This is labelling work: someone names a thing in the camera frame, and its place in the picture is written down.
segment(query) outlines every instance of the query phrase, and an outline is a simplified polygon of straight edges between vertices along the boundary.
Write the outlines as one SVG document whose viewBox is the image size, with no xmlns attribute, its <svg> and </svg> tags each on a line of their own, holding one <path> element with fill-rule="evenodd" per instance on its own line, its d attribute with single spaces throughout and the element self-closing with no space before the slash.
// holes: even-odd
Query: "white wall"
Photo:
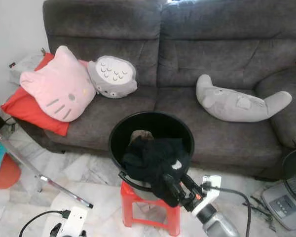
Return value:
<svg viewBox="0 0 296 237">
<path fill-rule="evenodd" d="M 48 50 L 42 16 L 44 0 L 0 0 L 0 105 L 14 92 L 8 65 L 29 53 Z"/>
</svg>

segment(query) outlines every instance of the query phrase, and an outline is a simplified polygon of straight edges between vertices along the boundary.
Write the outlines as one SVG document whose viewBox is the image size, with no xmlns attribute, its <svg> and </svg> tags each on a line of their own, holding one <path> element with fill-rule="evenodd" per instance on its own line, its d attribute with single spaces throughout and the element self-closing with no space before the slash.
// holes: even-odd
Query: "plush toy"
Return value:
<svg viewBox="0 0 296 237">
<path fill-rule="evenodd" d="M 20 84 L 47 115 L 62 122 L 78 118 L 96 95 L 87 69 L 63 45 L 45 67 L 23 72 Z"/>
<path fill-rule="evenodd" d="M 122 98 L 137 89 L 136 70 L 123 59 L 102 56 L 87 68 L 96 90 L 105 97 Z"/>
<path fill-rule="evenodd" d="M 258 122 L 285 108 L 292 100 L 290 93 L 277 92 L 264 100 L 234 90 L 213 86 L 209 75 L 197 81 L 196 95 L 204 109 L 218 119 L 230 122 Z"/>
</svg>

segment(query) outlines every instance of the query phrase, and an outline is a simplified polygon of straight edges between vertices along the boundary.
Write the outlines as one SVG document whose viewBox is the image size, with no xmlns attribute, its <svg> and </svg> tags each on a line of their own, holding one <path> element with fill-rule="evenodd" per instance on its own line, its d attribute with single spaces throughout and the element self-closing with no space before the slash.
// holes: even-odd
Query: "pillow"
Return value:
<svg viewBox="0 0 296 237">
<path fill-rule="evenodd" d="M 229 122 L 258 122 L 284 109 L 292 100 L 290 93 L 277 92 L 264 100 L 235 90 L 213 86 L 209 75 L 197 81 L 199 103 L 212 116 Z"/>
<path fill-rule="evenodd" d="M 35 71 L 43 68 L 54 55 L 47 53 Z M 14 94 L 3 104 L 1 109 L 18 119 L 32 123 L 42 129 L 52 131 L 58 135 L 66 136 L 69 123 L 55 120 L 44 113 L 38 106 L 35 98 L 19 87 Z"/>
<path fill-rule="evenodd" d="M 96 94 L 86 68 L 63 45 L 45 67 L 22 73 L 20 84 L 46 114 L 64 122 L 78 118 Z"/>
<path fill-rule="evenodd" d="M 44 56 L 42 53 L 35 53 L 27 55 L 25 58 L 21 59 L 17 63 L 10 64 L 9 81 L 11 83 L 20 85 L 21 73 L 26 71 L 34 71 L 38 64 L 43 60 L 43 58 Z"/>
<path fill-rule="evenodd" d="M 137 89 L 136 70 L 123 59 L 102 56 L 87 68 L 96 90 L 105 97 L 122 98 Z"/>
</svg>

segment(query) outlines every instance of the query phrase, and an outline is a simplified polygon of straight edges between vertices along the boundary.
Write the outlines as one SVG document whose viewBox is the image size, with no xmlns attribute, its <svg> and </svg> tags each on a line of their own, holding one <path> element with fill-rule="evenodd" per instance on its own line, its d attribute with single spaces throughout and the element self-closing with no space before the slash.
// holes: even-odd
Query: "gray stuffed toy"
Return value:
<svg viewBox="0 0 296 237">
<path fill-rule="evenodd" d="M 123 59 L 102 56 L 87 68 L 96 90 L 105 97 L 122 98 L 137 89 L 135 67 Z"/>
<path fill-rule="evenodd" d="M 230 122 L 258 122 L 284 109 L 292 100 L 290 93 L 277 92 L 264 100 L 235 90 L 213 86 L 209 75 L 197 81 L 196 95 L 204 109 L 218 119 Z"/>
</svg>

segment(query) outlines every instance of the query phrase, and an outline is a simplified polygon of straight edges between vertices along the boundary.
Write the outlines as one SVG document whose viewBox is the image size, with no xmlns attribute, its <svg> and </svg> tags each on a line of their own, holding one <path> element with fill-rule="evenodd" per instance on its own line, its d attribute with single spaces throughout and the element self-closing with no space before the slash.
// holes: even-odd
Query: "stool leg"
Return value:
<svg viewBox="0 0 296 237">
<path fill-rule="evenodd" d="M 180 207 L 167 208 L 168 233 L 171 236 L 178 236 L 180 233 Z"/>
<path fill-rule="evenodd" d="M 133 224 L 133 202 L 128 197 L 122 197 L 123 223 L 127 227 Z"/>
</svg>

